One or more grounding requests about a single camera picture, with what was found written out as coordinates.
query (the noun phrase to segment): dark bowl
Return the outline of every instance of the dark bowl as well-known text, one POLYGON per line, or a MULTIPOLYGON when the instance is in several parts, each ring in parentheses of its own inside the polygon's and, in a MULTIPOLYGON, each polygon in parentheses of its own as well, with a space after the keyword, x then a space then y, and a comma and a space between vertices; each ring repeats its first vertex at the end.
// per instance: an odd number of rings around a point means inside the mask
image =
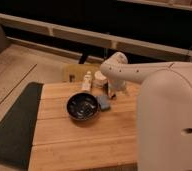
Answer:
POLYGON ((71 118, 84 121, 97 114, 99 104, 97 99, 88 93, 73 95, 67 102, 67 111, 71 118))

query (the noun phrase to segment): bottle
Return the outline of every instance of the bottle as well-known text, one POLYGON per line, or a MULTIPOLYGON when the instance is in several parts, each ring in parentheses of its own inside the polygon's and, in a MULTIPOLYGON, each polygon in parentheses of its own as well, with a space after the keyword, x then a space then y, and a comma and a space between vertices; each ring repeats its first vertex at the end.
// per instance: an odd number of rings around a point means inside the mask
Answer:
POLYGON ((87 74, 84 75, 83 78, 81 90, 85 92, 90 92, 91 87, 92 87, 92 74, 90 71, 87 71, 87 74))

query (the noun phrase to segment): wooden tabletop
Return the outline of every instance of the wooden tabletop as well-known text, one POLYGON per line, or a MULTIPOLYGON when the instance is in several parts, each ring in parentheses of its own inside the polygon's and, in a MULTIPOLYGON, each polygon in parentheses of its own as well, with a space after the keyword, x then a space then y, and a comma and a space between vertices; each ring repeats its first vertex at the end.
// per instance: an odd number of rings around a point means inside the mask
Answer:
MULTIPOLYGON (((66 110, 81 83, 45 84, 33 140, 29 170, 87 170, 137 163, 136 96, 139 85, 128 83, 111 109, 88 121, 72 120, 66 110)), ((104 92, 93 88, 92 94, 104 92)))

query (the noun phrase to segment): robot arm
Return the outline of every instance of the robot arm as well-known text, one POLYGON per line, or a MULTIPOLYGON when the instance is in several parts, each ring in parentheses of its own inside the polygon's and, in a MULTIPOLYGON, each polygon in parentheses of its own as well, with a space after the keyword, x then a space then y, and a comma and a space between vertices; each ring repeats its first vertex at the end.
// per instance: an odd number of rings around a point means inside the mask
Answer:
POLYGON ((192 66, 192 63, 186 62, 161 62, 130 65, 123 53, 116 52, 101 64, 100 70, 102 74, 115 82, 126 80, 141 84, 147 76, 156 71, 190 66, 192 66))
POLYGON ((142 83, 136 109, 138 170, 192 171, 192 63, 127 63, 117 52, 100 70, 111 87, 123 87, 124 80, 142 83))

